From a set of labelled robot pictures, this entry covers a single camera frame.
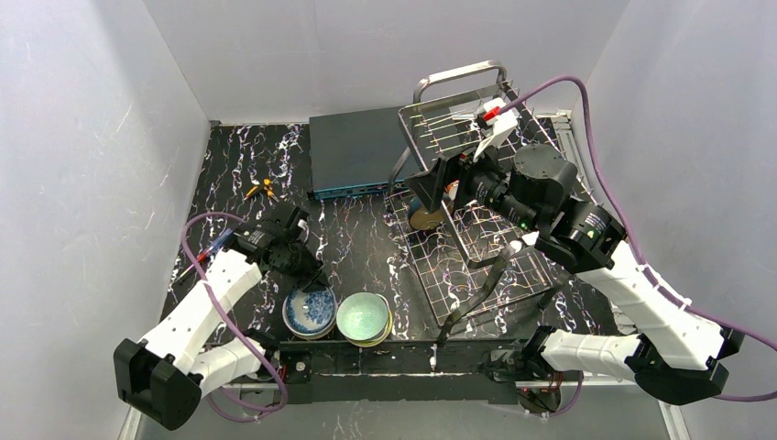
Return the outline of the steel wire dish rack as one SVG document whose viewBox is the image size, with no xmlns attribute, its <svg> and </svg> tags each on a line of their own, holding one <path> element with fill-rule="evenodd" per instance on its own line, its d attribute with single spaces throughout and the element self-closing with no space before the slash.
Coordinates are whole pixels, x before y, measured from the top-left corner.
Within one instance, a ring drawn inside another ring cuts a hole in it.
<svg viewBox="0 0 777 440">
<path fill-rule="evenodd" d="M 461 92 L 443 98 L 423 101 L 421 96 L 435 84 L 461 80 L 465 77 L 496 71 L 494 84 L 469 92 Z M 474 153 L 482 133 L 475 121 L 477 108 L 493 98 L 509 101 L 518 97 L 507 79 L 507 68 L 499 61 L 484 60 L 448 71 L 437 72 L 421 79 L 413 93 L 412 104 L 401 107 L 399 123 L 404 129 L 407 147 L 401 154 L 389 176 L 389 201 L 400 221 L 402 233 L 410 249 L 412 264 L 432 308 L 434 320 L 441 331 L 450 313 L 464 307 L 487 280 L 490 268 L 500 262 L 500 253 L 514 241 L 529 246 L 521 240 L 529 231 L 512 224 L 499 214 L 473 200 L 455 210 L 454 200 L 445 193 L 441 210 L 443 223 L 433 230 L 413 230 L 408 224 L 410 199 L 416 197 L 404 181 L 398 178 L 405 163 L 413 158 L 421 171 L 426 171 L 440 154 Z M 509 168 L 515 152 L 534 143 L 552 145 L 565 160 L 577 168 L 573 195 L 587 201 L 593 200 L 585 171 L 580 168 L 574 133 L 569 116 L 562 112 L 551 115 L 535 115 L 525 104 L 514 110 L 519 114 L 518 127 L 492 153 L 503 170 Z M 470 308 L 457 323 L 468 323 L 484 313 L 491 313 L 511 304 L 546 298 L 559 282 L 558 271 L 550 260 L 536 251 L 518 255 L 506 266 L 506 278 L 502 278 L 483 302 Z"/>
</svg>

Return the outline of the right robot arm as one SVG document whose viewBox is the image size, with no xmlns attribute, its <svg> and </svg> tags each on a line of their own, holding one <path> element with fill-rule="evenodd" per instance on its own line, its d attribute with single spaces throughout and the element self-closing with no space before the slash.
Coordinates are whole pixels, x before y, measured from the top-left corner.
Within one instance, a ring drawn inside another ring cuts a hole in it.
<svg viewBox="0 0 777 440">
<path fill-rule="evenodd" d="M 652 397 L 685 405 L 721 395 L 723 358 L 736 354 L 739 331 L 692 314 L 651 284 L 634 257 L 624 226 L 606 209 L 575 197 L 576 166 L 549 144 L 530 144 L 504 170 L 487 148 L 439 156 L 406 185 L 435 211 L 455 184 L 456 206 L 477 201 L 536 234 L 532 249 L 604 294 L 634 324 L 632 335 L 579 335 L 540 326 L 520 349 L 484 366 L 494 379 L 572 370 L 636 383 Z"/>
</svg>

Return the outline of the dark blue gold bowl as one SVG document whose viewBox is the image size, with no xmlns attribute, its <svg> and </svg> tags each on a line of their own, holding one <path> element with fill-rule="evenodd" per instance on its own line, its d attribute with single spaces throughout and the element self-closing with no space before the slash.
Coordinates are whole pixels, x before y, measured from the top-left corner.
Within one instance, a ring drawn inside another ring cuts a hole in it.
<svg viewBox="0 0 777 440">
<path fill-rule="evenodd" d="M 439 227 L 444 221 L 441 209 L 435 212 L 426 210 L 418 197 L 412 197 L 408 208 L 408 224 L 413 230 L 428 231 Z"/>
</svg>

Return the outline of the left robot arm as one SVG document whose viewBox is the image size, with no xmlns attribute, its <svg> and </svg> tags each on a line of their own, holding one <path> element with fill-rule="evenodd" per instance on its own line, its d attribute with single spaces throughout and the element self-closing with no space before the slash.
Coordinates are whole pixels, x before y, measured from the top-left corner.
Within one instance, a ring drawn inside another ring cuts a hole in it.
<svg viewBox="0 0 777 440">
<path fill-rule="evenodd" d="M 279 387 L 279 401 L 254 409 L 260 418 L 282 410 L 289 392 L 268 355 L 276 344 L 262 332 L 239 330 L 228 313 L 269 273 L 290 278 L 303 292 L 328 287 L 322 261 L 302 237 L 309 217 L 299 206 L 278 202 L 228 234 L 208 269 L 183 237 L 181 247 L 200 278 L 138 341 L 118 344 L 113 362 L 119 399 L 174 431 L 213 391 L 265 371 Z"/>
</svg>

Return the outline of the blue white floral bowl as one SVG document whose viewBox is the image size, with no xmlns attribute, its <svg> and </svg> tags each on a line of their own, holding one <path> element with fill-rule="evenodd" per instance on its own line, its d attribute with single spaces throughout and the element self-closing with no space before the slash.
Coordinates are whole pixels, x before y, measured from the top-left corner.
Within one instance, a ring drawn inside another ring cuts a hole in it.
<svg viewBox="0 0 777 440">
<path fill-rule="evenodd" d="M 337 302 L 331 289 L 290 292 L 282 305 L 282 318 L 297 337 L 316 340 L 327 336 L 335 326 Z"/>
</svg>

